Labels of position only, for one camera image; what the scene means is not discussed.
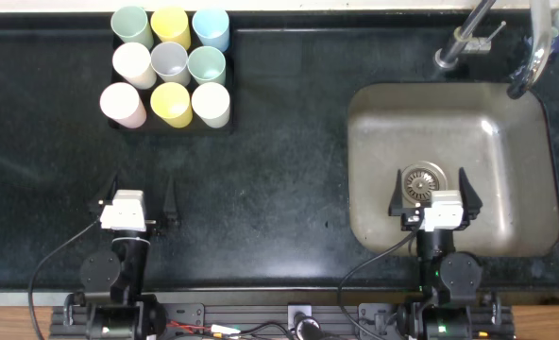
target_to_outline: chrome faucet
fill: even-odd
[[[529,2],[534,43],[527,65],[515,72],[513,81],[508,87],[508,96],[513,99],[520,98],[535,84],[551,53],[552,22],[549,0]],[[491,50],[491,40],[505,26],[504,22],[488,38],[474,38],[472,34],[494,3],[496,0],[482,0],[466,18],[465,23],[453,31],[448,45],[439,49],[434,55],[434,61],[439,67],[452,69],[458,63],[460,54],[488,53]]]

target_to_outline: wooden floor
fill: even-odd
[[[51,309],[39,307],[36,316],[48,334]],[[559,306],[515,307],[517,340],[559,339]],[[0,307],[0,339],[36,340],[26,307]]]

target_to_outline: black tray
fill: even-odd
[[[190,48],[187,50],[188,54],[191,54],[197,47],[202,46],[202,42],[198,39],[197,34],[195,34],[194,32],[194,28],[191,26],[191,22],[192,22],[192,14],[188,14],[188,20],[190,23],[190,32],[191,32],[191,38],[192,38],[192,45],[190,46]],[[156,36],[156,33],[153,32],[152,30],[152,34],[154,36],[154,46],[152,47],[152,50],[159,44],[161,43],[160,39],[158,38],[158,36]],[[204,123],[204,121],[194,112],[194,118],[192,119],[192,122],[187,126],[187,127],[181,127],[181,128],[177,128],[177,127],[171,127],[169,126],[166,122],[164,122],[163,119],[161,119],[156,113],[154,113],[154,111],[151,109],[151,105],[149,102],[149,99],[151,97],[151,94],[154,92],[154,90],[160,86],[161,84],[164,83],[164,81],[160,78],[160,76],[157,76],[157,80],[156,80],[156,84],[154,84],[154,86],[152,86],[150,89],[147,90],[139,90],[137,89],[137,92],[139,93],[139,97],[141,97],[141,101],[144,103],[144,107],[145,107],[145,111],[147,112],[147,119],[145,120],[145,123],[137,128],[127,128],[124,127],[120,124],[118,124],[116,121],[114,121],[113,119],[108,118],[108,125],[110,126],[110,128],[116,129],[118,131],[124,132],[124,133],[146,133],[146,134],[172,134],[172,135],[184,135],[184,136],[194,136],[194,135],[228,135],[233,131],[233,127],[234,127],[234,121],[235,121],[235,111],[233,110],[233,102],[234,102],[234,88],[235,88],[235,79],[233,77],[234,72],[233,72],[233,57],[232,57],[232,46],[233,46],[233,32],[231,29],[231,26],[229,27],[229,48],[227,51],[225,51],[223,53],[223,55],[225,56],[225,61],[226,61],[226,80],[225,80],[225,88],[227,89],[227,91],[229,92],[229,98],[230,98],[230,102],[229,102],[229,121],[223,126],[223,127],[219,127],[219,128],[214,128],[214,127],[209,127],[208,125],[206,125],[206,123]],[[120,38],[118,38],[118,36],[114,35],[113,36],[113,50],[115,51],[116,48],[118,48],[121,44],[123,44],[122,40]],[[111,69],[111,82],[110,84],[116,83],[116,82],[127,82],[122,76],[120,76],[113,68]],[[190,83],[185,87],[187,89],[187,92],[189,92],[190,96],[194,93],[195,88],[197,88],[198,83],[195,81],[195,79],[192,77],[192,80],[190,81]]]

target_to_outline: sink basin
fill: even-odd
[[[506,84],[377,84],[348,111],[350,225],[376,252],[406,236],[387,214],[397,171],[404,203],[458,189],[458,169],[483,201],[458,250],[481,256],[540,256],[559,239],[559,208],[544,109]],[[396,255],[407,255],[402,247]]]

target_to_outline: black countertop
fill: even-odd
[[[114,170],[149,207],[177,184],[182,226],[152,240],[146,289],[335,286],[374,255],[349,227],[350,98],[379,82],[507,82],[528,17],[493,13],[482,32],[509,24],[491,53],[437,74],[432,55],[463,13],[235,13],[234,133],[164,137],[121,134],[98,108],[108,14],[0,15],[0,289],[25,289],[37,262],[91,222],[86,202]],[[534,91],[559,188],[559,57]],[[77,288],[83,259],[109,245],[90,231],[38,286]],[[541,258],[482,261],[485,288],[559,289],[559,243]],[[416,288],[415,259],[379,261],[353,284]]]

